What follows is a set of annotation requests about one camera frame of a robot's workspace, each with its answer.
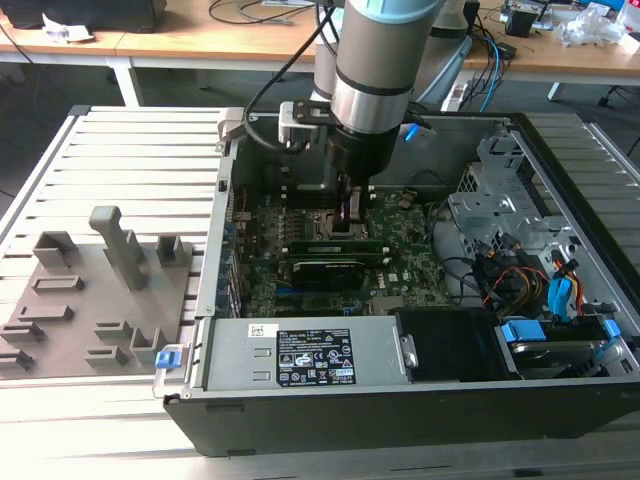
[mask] gray floor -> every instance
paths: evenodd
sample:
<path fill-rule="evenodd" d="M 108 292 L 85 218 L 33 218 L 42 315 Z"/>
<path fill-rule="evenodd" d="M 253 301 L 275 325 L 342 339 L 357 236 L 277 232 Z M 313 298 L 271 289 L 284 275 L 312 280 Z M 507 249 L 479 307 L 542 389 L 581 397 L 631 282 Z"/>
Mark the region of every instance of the gray floor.
<path fill-rule="evenodd" d="M 0 81 L 0 189 L 10 194 L 19 191 L 69 110 L 66 100 L 40 75 L 41 69 L 24 65 L 26 81 L 21 85 Z M 210 72 L 211 87 L 203 91 L 196 88 L 193 71 L 138 69 L 137 72 L 148 106 L 241 106 L 271 76 L 256 72 Z M 71 103 L 122 105 L 118 87 L 106 80 L 106 68 L 47 66 L 45 74 L 60 86 Z M 550 86 L 507 81 L 487 110 L 576 112 L 597 121 L 625 151 L 640 134 L 640 95 L 625 94 L 635 104 L 613 95 L 609 107 L 603 108 L 597 106 L 597 101 L 606 93 L 607 86 L 571 85 L 563 92 L 561 101 L 552 103 L 546 99 Z M 310 92 L 310 75 L 288 74 L 284 82 L 269 91 L 261 107 L 275 109 L 285 99 L 306 97 Z M 478 110 L 482 101 L 482 97 L 478 98 L 470 110 Z M 632 158 L 640 161 L 640 148 Z M 0 193 L 0 214 L 11 200 Z"/>

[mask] sticker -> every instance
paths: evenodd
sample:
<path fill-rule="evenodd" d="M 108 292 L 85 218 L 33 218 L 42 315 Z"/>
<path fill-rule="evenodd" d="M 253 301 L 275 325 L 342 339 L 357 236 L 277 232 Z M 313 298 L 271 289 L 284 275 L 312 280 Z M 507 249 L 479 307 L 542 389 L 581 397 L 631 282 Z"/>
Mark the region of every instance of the sticker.
<path fill-rule="evenodd" d="M 281 387 L 356 383 L 353 345 L 348 329 L 278 331 L 278 326 L 275 327 L 273 336 L 278 338 L 276 378 Z"/>
<path fill-rule="evenodd" d="M 278 333 L 277 323 L 250 323 L 249 337 L 269 337 L 275 338 Z"/>

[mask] robotic arm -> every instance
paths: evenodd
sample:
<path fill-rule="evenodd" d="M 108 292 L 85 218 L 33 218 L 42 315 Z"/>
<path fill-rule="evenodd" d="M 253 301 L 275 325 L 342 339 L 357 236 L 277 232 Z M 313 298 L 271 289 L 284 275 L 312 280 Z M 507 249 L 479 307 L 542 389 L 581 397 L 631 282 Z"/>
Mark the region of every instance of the robotic arm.
<path fill-rule="evenodd" d="M 389 164 L 443 1 L 347 0 L 330 107 L 300 100 L 281 108 L 281 142 L 290 142 L 291 129 L 328 126 L 325 151 L 337 178 L 334 229 L 364 220 L 363 192 Z"/>

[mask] blue latch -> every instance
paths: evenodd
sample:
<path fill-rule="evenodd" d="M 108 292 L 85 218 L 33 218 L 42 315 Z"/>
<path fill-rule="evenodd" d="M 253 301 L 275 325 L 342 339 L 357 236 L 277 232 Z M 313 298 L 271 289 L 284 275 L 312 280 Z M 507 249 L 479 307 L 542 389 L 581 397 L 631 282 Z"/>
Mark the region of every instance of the blue latch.
<path fill-rule="evenodd" d="M 172 350 L 164 350 L 156 355 L 156 368 L 169 370 L 172 368 L 180 368 L 181 352 Z"/>
<path fill-rule="evenodd" d="M 538 320 L 510 320 L 500 327 L 507 343 L 541 342 L 547 339 Z"/>
<path fill-rule="evenodd" d="M 560 317 L 562 323 L 568 323 L 571 319 L 567 314 L 567 303 L 571 298 L 571 281 L 566 277 L 552 278 L 549 283 L 547 304 L 554 315 Z"/>
<path fill-rule="evenodd" d="M 604 329 L 607 332 L 607 335 L 609 335 L 610 340 L 613 340 L 622 334 L 616 321 L 611 318 L 604 321 Z"/>

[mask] blue cable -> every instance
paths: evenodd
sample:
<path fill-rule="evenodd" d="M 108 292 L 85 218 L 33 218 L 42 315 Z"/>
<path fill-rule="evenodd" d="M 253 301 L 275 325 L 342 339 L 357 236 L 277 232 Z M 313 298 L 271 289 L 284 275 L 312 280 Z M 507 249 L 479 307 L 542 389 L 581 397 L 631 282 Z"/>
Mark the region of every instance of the blue cable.
<path fill-rule="evenodd" d="M 489 105 L 489 102 L 493 97 L 493 92 L 495 91 L 495 88 L 496 88 L 496 80 L 498 79 L 499 71 L 500 71 L 500 50 L 498 49 L 496 42 L 491 40 L 489 37 L 483 37 L 483 38 L 488 43 L 490 43 L 491 46 L 493 47 L 493 53 L 495 54 L 495 57 L 496 57 L 496 69 L 493 72 L 493 78 L 491 79 L 491 85 L 489 86 L 489 92 L 487 93 L 487 97 L 484 99 L 484 103 L 480 108 L 481 112 L 484 112 L 485 108 L 487 108 L 487 105 Z M 411 127 L 409 127 L 409 131 L 404 137 L 404 141 L 407 143 L 410 142 L 411 139 L 416 135 L 416 133 L 418 133 L 419 130 L 420 130 L 420 125 L 418 125 L 417 123 L 414 123 L 413 125 L 411 125 Z"/>
<path fill-rule="evenodd" d="M 491 79 L 491 85 L 489 86 L 489 93 L 487 93 L 487 97 L 484 99 L 484 103 L 480 108 L 481 112 L 484 112 L 484 109 L 487 108 L 487 105 L 489 105 L 489 101 L 491 100 L 491 97 L 493 97 L 493 92 L 496 87 L 496 80 L 498 79 L 498 71 L 500 70 L 500 50 L 498 50 L 498 46 L 496 45 L 496 42 L 494 42 L 488 37 L 484 37 L 484 39 L 488 43 L 490 43 L 491 46 L 493 47 L 493 52 L 496 56 L 496 69 L 493 72 L 493 78 Z"/>

